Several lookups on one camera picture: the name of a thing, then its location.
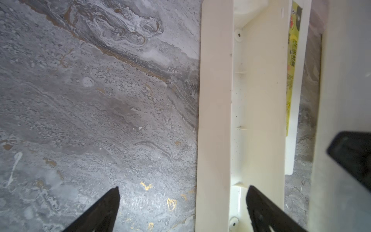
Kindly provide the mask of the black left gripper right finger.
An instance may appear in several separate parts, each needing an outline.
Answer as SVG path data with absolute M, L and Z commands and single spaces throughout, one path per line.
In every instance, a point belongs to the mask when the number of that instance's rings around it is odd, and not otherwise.
M 254 232 L 306 231 L 255 186 L 249 187 L 245 199 Z

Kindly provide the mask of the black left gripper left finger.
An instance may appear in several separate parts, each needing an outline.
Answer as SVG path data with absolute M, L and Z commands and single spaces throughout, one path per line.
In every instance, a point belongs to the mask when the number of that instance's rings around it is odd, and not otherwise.
M 119 187 L 107 191 L 79 218 L 64 229 L 65 232 L 112 232 L 120 204 Z

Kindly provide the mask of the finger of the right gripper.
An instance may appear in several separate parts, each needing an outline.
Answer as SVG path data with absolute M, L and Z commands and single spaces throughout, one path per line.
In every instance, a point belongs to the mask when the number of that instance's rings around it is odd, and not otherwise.
M 371 190 L 371 134 L 341 131 L 331 141 L 327 154 L 367 190 Z

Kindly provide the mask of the plastic wrap roll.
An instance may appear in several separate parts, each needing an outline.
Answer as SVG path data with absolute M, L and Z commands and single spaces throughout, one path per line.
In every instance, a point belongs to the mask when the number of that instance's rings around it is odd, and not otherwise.
M 368 232 L 371 192 L 328 154 L 341 131 L 371 132 L 371 3 L 330 1 L 323 35 L 310 232 Z

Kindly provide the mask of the cream dispenser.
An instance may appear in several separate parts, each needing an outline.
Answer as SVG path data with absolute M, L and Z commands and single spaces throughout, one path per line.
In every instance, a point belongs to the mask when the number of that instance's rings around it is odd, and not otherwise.
M 204 1 L 197 232 L 251 232 L 257 187 L 284 208 L 311 1 Z

